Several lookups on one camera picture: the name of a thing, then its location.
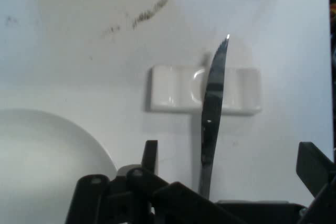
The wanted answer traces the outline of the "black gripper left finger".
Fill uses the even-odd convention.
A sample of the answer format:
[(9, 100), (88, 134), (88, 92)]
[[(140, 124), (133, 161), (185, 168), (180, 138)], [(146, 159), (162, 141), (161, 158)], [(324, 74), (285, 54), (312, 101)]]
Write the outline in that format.
[(66, 223), (237, 223), (238, 218), (179, 182), (156, 175), (158, 141), (145, 143), (141, 164), (124, 166), (115, 179), (80, 178)]

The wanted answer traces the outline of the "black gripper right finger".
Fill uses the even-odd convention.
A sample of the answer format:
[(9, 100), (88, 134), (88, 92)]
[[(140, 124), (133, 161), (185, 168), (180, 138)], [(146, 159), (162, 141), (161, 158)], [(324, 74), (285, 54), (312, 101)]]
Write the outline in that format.
[(314, 197), (299, 223), (335, 223), (335, 163), (312, 142), (301, 142), (296, 173)]

